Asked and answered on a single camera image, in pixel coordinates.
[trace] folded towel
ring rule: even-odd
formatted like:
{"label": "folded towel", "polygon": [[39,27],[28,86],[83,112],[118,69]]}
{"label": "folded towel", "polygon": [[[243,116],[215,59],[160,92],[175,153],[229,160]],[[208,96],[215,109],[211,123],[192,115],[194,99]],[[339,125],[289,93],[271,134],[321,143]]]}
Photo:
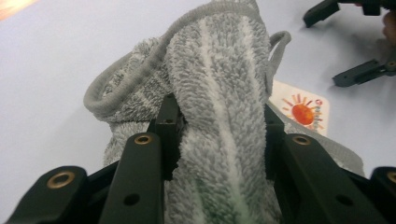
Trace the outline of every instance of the folded towel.
{"label": "folded towel", "polygon": [[[173,92],[188,125],[174,179],[165,183],[166,223],[278,223],[264,170],[264,105],[289,41],[287,32],[269,37],[256,2],[247,0],[198,7],[161,38],[139,44],[84,98],[113,132],[105,165],[120,158],[127,138],[144,132]],[[317,138],[340,165],[362,174],[356,154],[272,108],[288,132]]]}

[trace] orange sun drawing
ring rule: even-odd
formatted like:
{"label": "orange sun drawing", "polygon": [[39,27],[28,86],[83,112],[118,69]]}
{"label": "orange sun drawing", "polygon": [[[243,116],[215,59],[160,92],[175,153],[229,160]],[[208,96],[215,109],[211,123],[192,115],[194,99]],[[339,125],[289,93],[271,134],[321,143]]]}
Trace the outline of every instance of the orange sun drawing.
{"label": "orange sun drawing", "polygon": [[308,100],[307,102],[306,97],[304,97],[303,100],[301,99],[300,93],[297,94],[297,96],[292,95],[291,97],[294,104],[285,98],[282,99],[283,102],[289,106],[284,106],[282,108],[283,110],[290,112],[287,116],[313,131],[317,131],[318,128],[323,129],[319,124],[322,121],[320,118],[320,108],[323,105],[323,102],[319,99]]}

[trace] sticker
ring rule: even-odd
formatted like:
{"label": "sticker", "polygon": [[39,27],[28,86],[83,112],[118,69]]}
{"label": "sticker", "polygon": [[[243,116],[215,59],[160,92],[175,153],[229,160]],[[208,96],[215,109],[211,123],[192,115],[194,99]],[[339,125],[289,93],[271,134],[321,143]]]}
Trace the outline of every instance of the sticker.
{"label": "sticker", "polygon": [[324,97],[274,80],[270,101],[290,119],[326,136],[330,104]]}

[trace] gray fabric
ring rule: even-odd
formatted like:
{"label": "gray fabric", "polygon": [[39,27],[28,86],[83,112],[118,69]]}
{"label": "gray fabric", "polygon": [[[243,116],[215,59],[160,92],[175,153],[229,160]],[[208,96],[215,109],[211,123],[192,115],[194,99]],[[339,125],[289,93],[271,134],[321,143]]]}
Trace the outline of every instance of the gray fabric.
{"label": "gray fabric", "polygon": [[[165,183],[166,223],[279,222],[264,172],[264,104],[289,42],[287,32],[269,37],[256,2],[242,0],[198,7],[160,39],[140,43],[84,97],[113,132],[105,164],[120,157],[129,136],[147,129],[173,92],[189,125],[174,180]],[[361,173],[356,154],[277,114],[289,132],[314,136],[341,165]]]}

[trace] white table surface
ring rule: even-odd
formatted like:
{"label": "white table surface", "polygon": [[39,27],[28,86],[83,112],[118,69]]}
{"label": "white table surface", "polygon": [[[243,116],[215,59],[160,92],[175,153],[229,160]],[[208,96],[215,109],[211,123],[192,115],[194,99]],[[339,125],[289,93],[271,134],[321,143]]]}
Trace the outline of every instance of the white table surface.
{"label": "white table surface", "polygon": [[[140,40],[207,2],[41,0],[0,21],[0,222],[47,171],[102,168],[111,131],[83,106],[85,90]],[[318,2],[259,0],[269,33],[288,30],[293,38],[276,79],[330,101],[328,136],[356,151],[369,176],[396,164],[396,77],[347,89],[332,77],[386,57],[382,17],[342,5],[306,29],[302,17]]]}

